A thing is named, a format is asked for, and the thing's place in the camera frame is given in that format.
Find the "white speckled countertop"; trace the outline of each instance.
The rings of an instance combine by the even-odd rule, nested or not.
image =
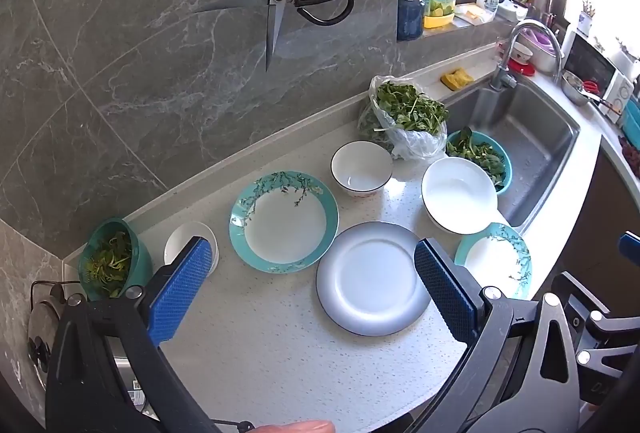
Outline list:
[[[491,54],[489,49],[467,53],[458,63],[478,78],[495,66]],[[434,98],[449,93],[437,77],[454,62],[424,71],[423,79],[432,79],[425,84]],[[640,206],[640,183],[620,156],[616,129],[593,106],[572,105],[548,77],[537,74],[533,80],[574,118],[580,133],[556,186],[524,234],[532,256],[529,297],[571,233],[601,146]],[[395,161],[392,179],[371,198],[350,198],[337,187],[330,159],[341,145],[358,138],[355,123],[344,124],[352,119],[322,114],[309,118],[203,172],[128,219],[158,263],[166,239],[181,223],[200,220],[216,234],[220,264],[174,339],[162,344],[178,376],[211,418],[248,419],[256,425],[322,418],[334,421],[338,433],[372,431],[434,395],[462,355],[464,345],[450,335],[433,303],[401,333],[356,336],[322,310],[314,284],[316,266],[270,275],[245,265],[231,247],[228,215],[236,195],[263,174],[289,169],[308,172],[332,189],[340,209],[338,231],[367,220],[386,220],[420,237],[434,236],[454,254],[460,237],[439,230],[422,204],[422,163]],[[341,123],[332,126],[337,120]],[[318,124],[324,124],[319,133]],[[336,129],[322,135],[323,128]],[[320,137],[309,138],[313,132]],[[301,140],[305,144],[296,145]],[[209,186],[204,193],[203,185]]]
[[[328,418],[340,433],[371,431],[429,398],[462,355],[465,346],[450,335],[434,304],[401,333],[356,336],[324,313],[315,265],[266,274],[245,265],[231,246],[228,214],[238,192],[263,174],[297,170],[332,189],[338,231],[386,220],[418,236],[435,235],[454,253],[459,238],[437,230],[422,205],[422,162],[396,161],[384,190],[369,198],[352,198],[338,188],[328,166],[335,150],[355,139],[355,123],[342,126],[142,233],[153,257],[162,257],[166,237],[185,220],[205,222],[218,239],[218,268],[174,339],[162,344],[209,416],[255,424]]]

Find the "leafy greens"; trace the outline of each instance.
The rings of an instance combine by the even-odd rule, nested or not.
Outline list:
[[[131,266],[131,239],[128,233],[118,231],[104,240],[85,266],[87,282],[105,297],[116,298],[124,287]]]
[[[440,125],[449,117],[441,102],[429,99],[413,85],[391,81],[378,87],[378,106],[396,121],[398,128],[429,132],[432,136],[437,136]]]
[[[487,142],[473,144],[471,128],[465,126],[458,134],[458,141],[452,144],[447,140],[447,155],[452,157],[462,157],[478,164],[486,171],[491,182],[494,183],[496,191],[504,188],[504,162],[502,157],[494,150],[494,147]]]

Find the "red object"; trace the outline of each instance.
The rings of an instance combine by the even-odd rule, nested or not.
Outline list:
[[[587,92],[591,92],[592,94],[599,94],[600,93],[600,89],[598,88],[598,84],[595,81],[584,81],[582,83],[582,86],[584,87],[585,90],[587,90]]]
[[[531,77],[536,73],[536,69],[533,68],[531,63],[527,63],[526,65],[521,65],[513,58],[509,58],[509,62],[507,63],[509,68],[518,74],[522,74],[523,76]]]

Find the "plate with blue rim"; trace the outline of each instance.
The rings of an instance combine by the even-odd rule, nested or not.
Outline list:
[[[527,299],[531,285],[531,255],[522,236],[504,223],[465,236],[455,257],[483,287],[493,285],[505,296]]]
[[[329,249],[338,230],[338,205],[329,188],[300,171],[276,171],[239,194],[229,237],[254,269],[291,273],[306,269]]]

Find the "scissors blade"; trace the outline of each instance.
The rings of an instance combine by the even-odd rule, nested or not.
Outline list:
[[[284,6],[286,4],[287,0],[269,0],[269,10],[267,13],[267,49],[265,54],[266,70],[269,70],[271,57],[276,48],[280,25],[282,24],[282,15],[284,14]]]
[[[194,12],[209,12],[211,10],[230,9],[231,7],[262,7],[269,5],[269,0],[216,0]]]

